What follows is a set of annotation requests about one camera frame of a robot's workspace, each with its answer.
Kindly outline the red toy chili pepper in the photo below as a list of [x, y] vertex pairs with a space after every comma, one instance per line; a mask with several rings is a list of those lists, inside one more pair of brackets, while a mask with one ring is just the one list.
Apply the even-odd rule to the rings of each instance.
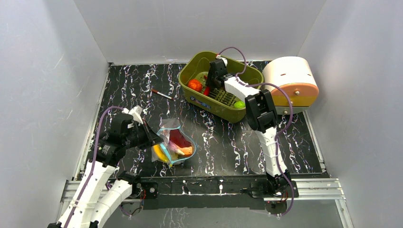
[[203, 94], [205, 95], [205, 96], [209, 96], [209, 94], [210, 94], [210, 87], [207, 85], [207, 76], [204, 76], [204, 79], [205, 79], [205, 89], [204, 89], [204, 92], [203, 92]]

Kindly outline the olive green plastic basket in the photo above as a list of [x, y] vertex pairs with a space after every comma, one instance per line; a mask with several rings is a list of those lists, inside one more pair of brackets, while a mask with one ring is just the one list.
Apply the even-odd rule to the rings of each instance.
[[[246, 108], [236, 109], [233, 105], [236, 101], [243, 100], [226, 92], [224, 88], [210, 88], [209, 96], [203, 94], [205, 89], [204, 76], [208, 75], [210, 62], [213, 61], [216, 56], [216, 53], [210, 51], [200, 52], [195, 55], [180, 72], [179, 81], [184, 90], [185, 98], [189, 103], [225, 119], [230, 123], [237, 123], [246, 117]], [[263, 75], [258, 70], [234, 59], [225, 58], [228, 60], [227, 70], [229, 73], [238, 75], [239, 79], [249, 85], [260, 85], [263, 83]], [[203, 90], [201, 92], [196, 92], [187, 86], [191, 79], [197, 79], [202, 83]]]

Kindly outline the yellow toy banana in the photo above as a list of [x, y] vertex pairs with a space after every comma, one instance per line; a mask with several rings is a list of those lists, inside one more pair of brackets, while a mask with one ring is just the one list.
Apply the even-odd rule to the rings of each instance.
[[152, 147], [152, 161], [159, 161], [163, 163], [169, 163], [170, 160], [161, 149], [160, 145], [154, 145]]

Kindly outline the orange toy papaya slice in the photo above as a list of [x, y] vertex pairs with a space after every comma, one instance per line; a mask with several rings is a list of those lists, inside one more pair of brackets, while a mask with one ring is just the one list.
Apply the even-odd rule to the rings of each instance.
[[184, 156], [180, 157], [190, 157], [193, 155], [193, 145], [190, 141], [188, 141], [184, 135], [182, 135], [179, 129], [170, 130], [169, 141], [178, 145], [182, 151], [185, 153]]

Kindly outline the clear zip top bag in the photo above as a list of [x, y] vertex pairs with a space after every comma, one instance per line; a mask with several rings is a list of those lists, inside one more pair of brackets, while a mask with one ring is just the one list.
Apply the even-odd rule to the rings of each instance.
[[162, 119], [157, 135], [163, 141], [151, 148], [154, 162], [162, 162], [172, 167], [185, 162], [197, 152], [197, 144], [184, 133], [178, 119]]

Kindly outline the purple toy eggplant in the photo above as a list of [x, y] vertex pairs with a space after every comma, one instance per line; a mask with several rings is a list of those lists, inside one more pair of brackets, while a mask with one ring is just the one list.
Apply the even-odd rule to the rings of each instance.
[[169, 146], [170, 150], [172, 150], [176, 154], [178, 154], [180, 156], [185, 155], [185, 153], [182, 151], [182, 149], [178, 145], [176, 145], [175, 143], [169, 141], [168, 146]]

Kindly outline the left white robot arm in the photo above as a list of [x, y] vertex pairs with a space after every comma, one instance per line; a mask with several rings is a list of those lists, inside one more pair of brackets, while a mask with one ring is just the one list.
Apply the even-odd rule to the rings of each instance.
[[134, 108], [116, 114], [110, 127], [96, 133], [92, 158], [86, 163], [83, 178], [65, 212], [50, 228], [101, 228], [128, 197], [142, 192], [140, 177], [124, 171], [106, 195], [102, 190], [128, 149], [151, 148], [163, 140]]

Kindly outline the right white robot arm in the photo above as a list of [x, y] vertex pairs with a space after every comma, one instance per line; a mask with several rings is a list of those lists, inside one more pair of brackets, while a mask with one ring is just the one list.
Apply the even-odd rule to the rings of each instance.
[[259, 139], [266, 162], [267, 180], [253, 181], [242, 192], [254, 198], [295, 198], [296, 187], [291, 182], [291, 176], [279, 152], [278, 115], [271, 92], [247, 84], [239, 79], [238, 75], [229, 73], [227, 66], [226, 58], [216, 56], [210, 62], [207, 85], [211, 88], [224, 88], [226, 92], [244, 101], [248, 124]]

